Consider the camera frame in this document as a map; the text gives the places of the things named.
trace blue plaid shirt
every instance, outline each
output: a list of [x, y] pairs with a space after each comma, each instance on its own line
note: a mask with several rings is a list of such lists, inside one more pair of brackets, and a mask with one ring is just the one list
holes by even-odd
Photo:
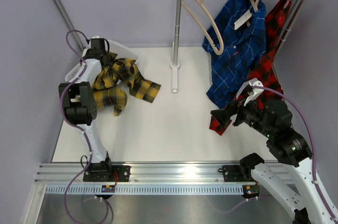
[[[250, 26], [247, 27], [245, 23], [234, 30], [235, 21], [248, 9], [252, 13]], [[228, 0], [215, 19], [224, 42], [224, 52], [220, 56], [216, 55], [204, 38], [202, 47], [211, 54], [212, 69], [212, 86], [206, 94], [219, 108], [224, 108], [233, 99], [245, 82], [249, 69], [265, 54], [265, 16], [265, 4], [262, 1], [255, 12], [250, 0]], [[219, 49], [220, 44], [212, 26], [208, 33]]]

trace wooden hanger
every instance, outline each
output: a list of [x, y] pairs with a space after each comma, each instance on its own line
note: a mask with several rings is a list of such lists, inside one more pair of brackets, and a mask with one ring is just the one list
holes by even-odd
[[221, 55], [224, 51], [224, 42], [221, 36], [221, 33], [215, 23], [215, 21], [213, 20], [211, 14], [209, 13], [209, 11], [207, 10], [207, 8], [203, 5], [203, 0], [194, 0], [199, 6], [200, 8], [202, 8], [202, 10], [204, 11], [204, 13], [206, 14], [206, 16], [209, 18], [211, 25], [213, 27], [213, 29], [215, 30], [216, 36], [218, 38], [218, 41], [220, 43], [220, 49], [218, 50], [216, 48], [216, 45], [214, 44], [213, 40], [211, 39], [210, 35], [208, 34], [207, 30], [203, 27], [202, 23], [200, 22], [200, 20], [197, 18], [197, 16], [191, 11], [191, 9], [182, 1], [182, 6], [188, 11], [188, 13], [191, 15], [191, 17], [197, 22], [197, 24], [200, 26], [200, 28], [202, 29], [206, 39], [208, 39], [209, 43], [211, 44], [214, 52], [217, 55]]

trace black mounting bracket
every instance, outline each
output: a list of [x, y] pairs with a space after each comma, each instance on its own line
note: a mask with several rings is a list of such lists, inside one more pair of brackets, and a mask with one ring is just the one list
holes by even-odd
[[224, 165], [218, 169], [223, 174], [225, 182], [254, 182], [253, 179], [246, 179], [240, 169], [240, 165]]
[[115, 182], [114, 173], [117, 174], [117, 182], [129, 182], [130, 168], [128, 165], [114, 165], [111, 166], [111, 172], [97, 171], [90, 172], [86, 170], [83, 175], [84, 182]]

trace clothing tag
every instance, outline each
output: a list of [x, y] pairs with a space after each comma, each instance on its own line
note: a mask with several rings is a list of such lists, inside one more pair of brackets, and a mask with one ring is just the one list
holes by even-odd
[[250, 9], [248, 9], [244, 15], [242, 15], [237, 21], [234, 23], [234, 30], [237, 30], [240, 26], [247, 22], [252, 17], [250, 13]]

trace white table surface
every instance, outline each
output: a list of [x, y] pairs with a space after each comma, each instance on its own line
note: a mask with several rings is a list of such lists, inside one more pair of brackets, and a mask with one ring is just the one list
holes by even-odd
[[[142, 75], [161, 84], [152, 104], [128, 94], [120, 116], [111, 107], [98, 113], [97, 126], [114, 162], [235, 161], [253, 152], [275, 160], [266, 138], [242, 124], [219, 136], [209, 130], [210, 111], [217, 109], [206, 96], [210, 87], [210, 55], [201, 47], [180, 48], [179, 92], [171, 93], [171, 48], [134, 48]], [[54, 162], [78, 162], [85, 148], [76, 130], [63, 123]]]

